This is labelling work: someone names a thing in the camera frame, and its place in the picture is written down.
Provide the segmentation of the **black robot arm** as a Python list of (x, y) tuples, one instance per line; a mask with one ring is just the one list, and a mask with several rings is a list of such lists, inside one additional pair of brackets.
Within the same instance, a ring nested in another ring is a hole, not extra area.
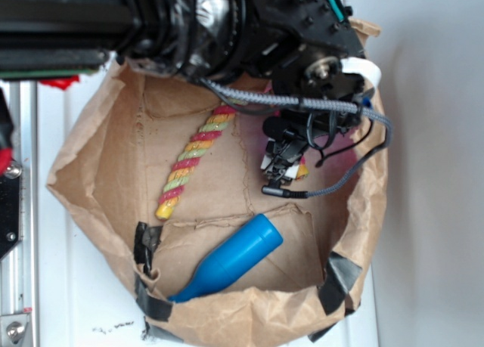
[(177, 76), (228, 100), (242, 74), (268, 79), (266, 194), (286, 196), (315, 139), (357, 126), (380, 72), (340, 0), (1, 0), (1, 78), (93, 73), (111, 54), (152, 76)]

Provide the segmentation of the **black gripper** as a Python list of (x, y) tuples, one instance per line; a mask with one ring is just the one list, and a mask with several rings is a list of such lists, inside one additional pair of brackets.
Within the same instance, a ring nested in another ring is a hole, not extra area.
[(365, 89), (370, 79), (363, 73), (366, 65), (359, 40), (333, 45), (281, 40), (261, 50), (261, 75), (271, 79), (278, 97), (297, 99), (262, 125), (269, 139), (262, 162), (269, 186), (290, 184), (309, 148), (325, 160), (336, 135), (360, 124), (374, 93)]

